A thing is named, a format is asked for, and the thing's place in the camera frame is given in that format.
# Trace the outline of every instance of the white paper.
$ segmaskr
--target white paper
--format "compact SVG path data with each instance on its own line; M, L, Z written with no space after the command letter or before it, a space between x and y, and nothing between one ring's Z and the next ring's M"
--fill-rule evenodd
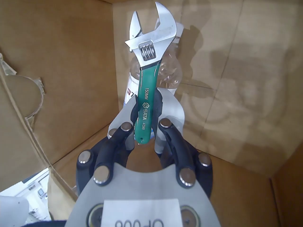
M183 227L178 199L105 200L101 227Z

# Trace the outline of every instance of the gray metal plate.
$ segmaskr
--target gray metal plate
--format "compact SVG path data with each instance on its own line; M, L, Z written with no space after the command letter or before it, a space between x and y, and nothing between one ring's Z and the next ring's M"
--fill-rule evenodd
M66 227L86 226L89 210L104 200L160 200L179 199L180 206L188 205L198 214L201 227L220 227L217 215L196 181L190 189L182 188L176 181L175 165L153 173L130 171L114 164L114 175L107 186L98 186L91 179L79 196Z

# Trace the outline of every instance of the cardboard box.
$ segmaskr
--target cardboard box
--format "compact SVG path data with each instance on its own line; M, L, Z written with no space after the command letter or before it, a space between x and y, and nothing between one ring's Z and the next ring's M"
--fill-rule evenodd
M50 167L72 195L79 153L122 106L132 12L147 32L159 1L185 26L176 97L212 155L222 226L302 226L302 0L0 1L0 190ZM127 167L161 169L153 143Z

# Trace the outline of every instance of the sata logo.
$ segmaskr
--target sata logo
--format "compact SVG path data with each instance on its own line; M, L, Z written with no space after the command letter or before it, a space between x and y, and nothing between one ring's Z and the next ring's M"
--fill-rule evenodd
M144 103L142 104L142 106L143 106L144 108L149 108L149 104L148 104L147 102L144 102Z

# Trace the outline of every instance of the metal bolt head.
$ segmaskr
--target metal bolt head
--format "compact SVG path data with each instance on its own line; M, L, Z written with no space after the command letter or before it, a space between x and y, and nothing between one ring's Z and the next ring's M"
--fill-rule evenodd
M107 166L99 166L94 171L94 181L96 184L103 184L109 178L109 169Z
M130 131L130 130L132 129L132 124L129 123L129 122L124 122L124 123L122 123L122 125L121 125L121 129L122 129L123 131L125 131L125 132L128 132L128 131Z
M182 184L191 187L196 182L196 174L193 170L189 168L182 168L179 173L179 178L182 182Z
M171 126L171 121L168 118L161 119L159 123L164 128L169 128Z
M108 131L108 137L111 138L111 137L114 135L114 133L115 133L116 131L117 131L117 128L110 129L110 130Z
M201 165L203 165L205 167L209 167L211 165L211 159L208 154L200 153L198 158L199 158L199 162Z
M78 161L81 164L85 164L87 163L91 158L91 153L88 150L85 150L83 152L80 153L80 155L78 156Z
M181 206L181 217L183 222L183 227L198 227L200 226L200 221L196 211L187 205Z
M88 227L99 227L101 226L103 213L103 204L97 204L88 213L87 225Z

